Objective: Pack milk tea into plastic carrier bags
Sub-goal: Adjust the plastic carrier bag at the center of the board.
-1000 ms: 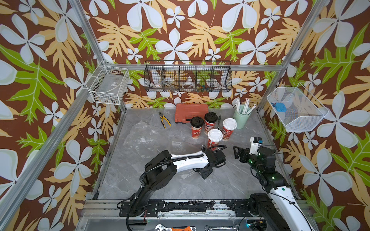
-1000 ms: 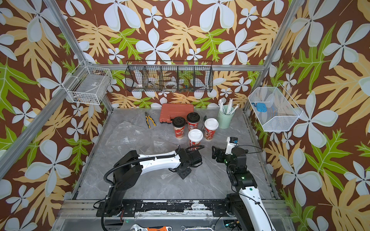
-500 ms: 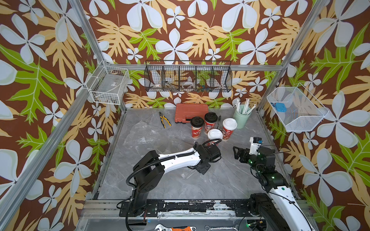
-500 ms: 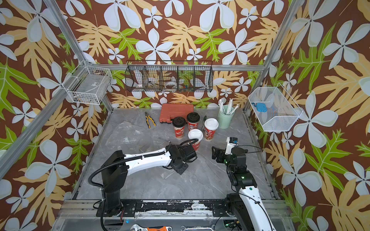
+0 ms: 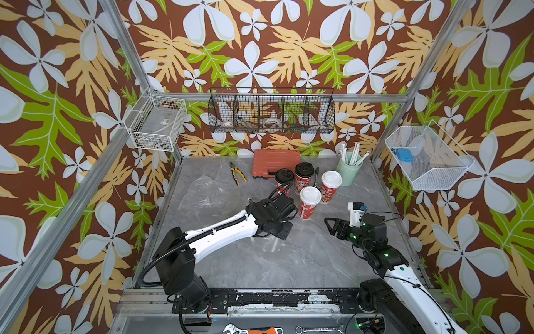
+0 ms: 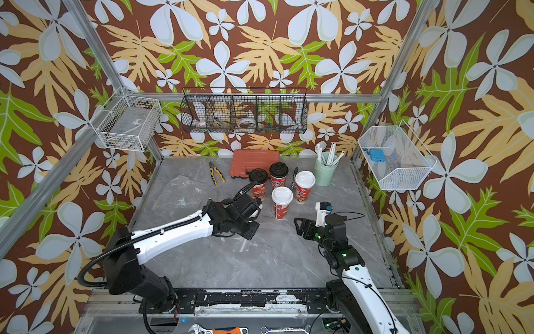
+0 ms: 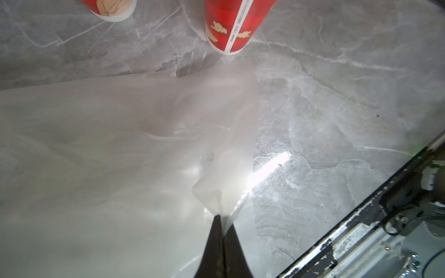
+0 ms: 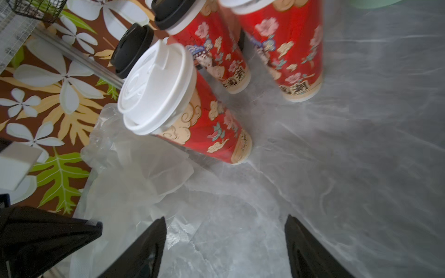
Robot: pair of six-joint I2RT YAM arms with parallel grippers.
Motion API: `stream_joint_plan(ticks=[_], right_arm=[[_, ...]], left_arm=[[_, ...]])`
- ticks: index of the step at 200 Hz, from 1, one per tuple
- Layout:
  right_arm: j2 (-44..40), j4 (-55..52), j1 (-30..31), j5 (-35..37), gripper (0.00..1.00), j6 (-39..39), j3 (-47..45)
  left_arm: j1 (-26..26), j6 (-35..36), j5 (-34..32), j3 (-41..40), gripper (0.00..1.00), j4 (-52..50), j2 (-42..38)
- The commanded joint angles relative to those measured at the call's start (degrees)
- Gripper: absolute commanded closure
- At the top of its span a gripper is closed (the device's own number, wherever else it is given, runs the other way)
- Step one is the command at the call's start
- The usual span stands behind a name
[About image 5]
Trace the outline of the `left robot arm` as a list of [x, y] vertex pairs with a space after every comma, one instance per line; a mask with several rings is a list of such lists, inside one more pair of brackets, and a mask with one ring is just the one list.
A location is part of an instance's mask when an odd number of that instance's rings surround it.
[[273, 193], [259, 202], [249, 201], [244, 210], [216, 224], [197, 230], [170, 230], [155, 251], [152, 261], [139, 274], [141, 288], [161, 286], [168, 296], [178, 296], [184, 307], [199, 313], [211, 303], [211, 292], [196, 264], [233, 242], [265, 232], [285, 240], [298, 213], [294, 199]]

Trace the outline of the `white lid red cup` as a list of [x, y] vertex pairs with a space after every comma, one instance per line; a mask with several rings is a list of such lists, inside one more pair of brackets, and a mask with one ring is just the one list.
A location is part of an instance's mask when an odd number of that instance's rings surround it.
[[324, 172], [321, 176], [321, 202], [329, 203], [342, 182], [342, 176], [337, 171]]
[[314, 186], [307, 186], [300, 192], [299, 217], [309, 219], [313, 215], [316, 206], [321, 202], [322, 194]]

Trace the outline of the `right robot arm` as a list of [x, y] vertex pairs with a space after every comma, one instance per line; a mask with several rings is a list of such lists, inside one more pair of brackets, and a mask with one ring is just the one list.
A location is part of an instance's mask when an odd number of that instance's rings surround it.
[[402, 253], [389, 244], [384, 216], [363, 214], [356, 223], [325, 218], [328, 232], [350, 242], [378, 275], [360, 284], [361, 309], [385, 316], [399, 333], [465, 333], [428, 292]]

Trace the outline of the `white lid red cup front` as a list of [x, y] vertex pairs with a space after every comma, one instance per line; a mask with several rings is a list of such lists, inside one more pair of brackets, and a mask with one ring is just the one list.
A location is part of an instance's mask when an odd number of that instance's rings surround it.
[[299, 217], [309, 219], [313, 215], [316, 206], [321, 202], [322, 194], [314, 186], [307, 186], [300, 192]]

